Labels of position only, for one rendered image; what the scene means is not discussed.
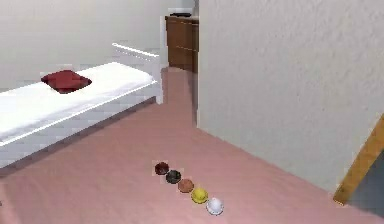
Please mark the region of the dark red ball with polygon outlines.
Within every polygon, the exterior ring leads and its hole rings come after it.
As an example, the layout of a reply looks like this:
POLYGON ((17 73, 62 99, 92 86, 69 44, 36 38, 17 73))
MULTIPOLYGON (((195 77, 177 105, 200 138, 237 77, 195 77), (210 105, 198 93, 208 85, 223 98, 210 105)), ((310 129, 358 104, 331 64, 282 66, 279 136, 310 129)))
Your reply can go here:
POLYGON ((165 162, 159 162, 155 165, 155 173, 157 175, 166 175, 169 172, 169 165, 165 162))

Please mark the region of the black ball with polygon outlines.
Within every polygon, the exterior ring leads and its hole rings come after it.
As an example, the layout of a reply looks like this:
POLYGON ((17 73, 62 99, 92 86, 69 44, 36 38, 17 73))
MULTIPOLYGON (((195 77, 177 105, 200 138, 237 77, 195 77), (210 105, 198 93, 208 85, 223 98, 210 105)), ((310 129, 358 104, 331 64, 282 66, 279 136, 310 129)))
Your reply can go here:
POLYGON ((170 184, 177 184, 181 180, 182 176, 181 176, 181 173, 179 171, 177 171, 177 170, 170 170, 166 174, 165 178, 166 178, 166 181, 168 183, 170 183, 170 184))

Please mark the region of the brown wooden cupboard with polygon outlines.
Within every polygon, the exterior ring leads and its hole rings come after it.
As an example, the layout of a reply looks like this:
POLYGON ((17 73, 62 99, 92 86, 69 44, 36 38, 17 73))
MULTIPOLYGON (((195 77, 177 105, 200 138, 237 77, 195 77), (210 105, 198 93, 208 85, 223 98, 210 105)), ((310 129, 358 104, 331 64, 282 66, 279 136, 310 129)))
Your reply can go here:
POLYGON ((166 16, 168 63, 170 67, 198 72, 199 20, 166 16))

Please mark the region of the brown ball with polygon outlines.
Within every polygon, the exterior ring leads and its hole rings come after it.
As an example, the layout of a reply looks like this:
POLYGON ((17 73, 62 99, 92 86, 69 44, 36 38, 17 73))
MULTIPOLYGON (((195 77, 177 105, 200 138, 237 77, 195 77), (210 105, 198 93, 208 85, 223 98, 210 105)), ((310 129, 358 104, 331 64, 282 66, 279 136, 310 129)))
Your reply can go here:
POLYGON ((182 179, 178 183, 178 189, 181 193, 189 193, 194 189, 194 183, 190 179, 182 179))

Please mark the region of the yellow ball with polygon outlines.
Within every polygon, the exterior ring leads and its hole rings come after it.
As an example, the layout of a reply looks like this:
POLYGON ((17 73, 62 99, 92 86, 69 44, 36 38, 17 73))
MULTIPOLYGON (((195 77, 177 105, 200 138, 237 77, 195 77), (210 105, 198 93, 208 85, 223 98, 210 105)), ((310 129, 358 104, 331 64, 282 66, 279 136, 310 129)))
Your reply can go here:
POLYGON ((195 188, 191 192, 191 199, 197 204, 205 203, 208 200, 208 192, 204 188, 195 188))

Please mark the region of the white ball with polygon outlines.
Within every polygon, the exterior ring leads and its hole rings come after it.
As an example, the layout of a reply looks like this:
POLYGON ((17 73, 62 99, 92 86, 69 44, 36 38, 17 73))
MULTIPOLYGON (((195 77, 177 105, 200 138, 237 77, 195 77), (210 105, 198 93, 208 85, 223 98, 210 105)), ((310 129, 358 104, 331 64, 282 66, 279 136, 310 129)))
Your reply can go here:
POLYGON ((224 210, 224 204, 218 198, 210 198, 206 203, 206 209, 211 215, 220 215, 224 210))

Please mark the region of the white bed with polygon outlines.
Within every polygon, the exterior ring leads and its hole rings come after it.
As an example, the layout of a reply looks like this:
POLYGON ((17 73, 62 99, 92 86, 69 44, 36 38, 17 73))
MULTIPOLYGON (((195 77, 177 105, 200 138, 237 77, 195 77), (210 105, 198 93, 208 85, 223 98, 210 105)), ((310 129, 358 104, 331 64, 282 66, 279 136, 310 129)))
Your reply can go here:
POLYGON ((84 68, 91 84, 60 94, 38 82, 0 93, 0 168, 150 98, 163 102, 160 56, 113 45, 108 63, 84 68))

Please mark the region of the dark red pillow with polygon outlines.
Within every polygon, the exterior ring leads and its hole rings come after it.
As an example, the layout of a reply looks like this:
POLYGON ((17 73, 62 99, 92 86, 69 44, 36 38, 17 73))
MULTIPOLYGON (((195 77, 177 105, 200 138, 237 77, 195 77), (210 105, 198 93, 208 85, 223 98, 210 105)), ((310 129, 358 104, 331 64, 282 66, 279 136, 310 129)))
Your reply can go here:
POLYGON ((72 70, 47 74, 41 78, 41 81, 60 94, 72 93, 92 83, 89 78, 83 77, 72 70))

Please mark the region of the wooden door frame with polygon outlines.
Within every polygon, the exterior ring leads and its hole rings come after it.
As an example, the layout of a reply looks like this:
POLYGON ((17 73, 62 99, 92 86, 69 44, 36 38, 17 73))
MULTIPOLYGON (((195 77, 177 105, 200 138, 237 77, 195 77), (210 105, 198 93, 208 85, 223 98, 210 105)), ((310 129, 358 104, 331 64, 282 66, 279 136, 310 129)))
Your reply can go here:
POLYGON ((384 114, 376 123, 370 136, 360 149, 347 174, 340 182, 334 193, 333 200, 345 205, 357 187, 360 185, 368 171, 384 151, 384 114))

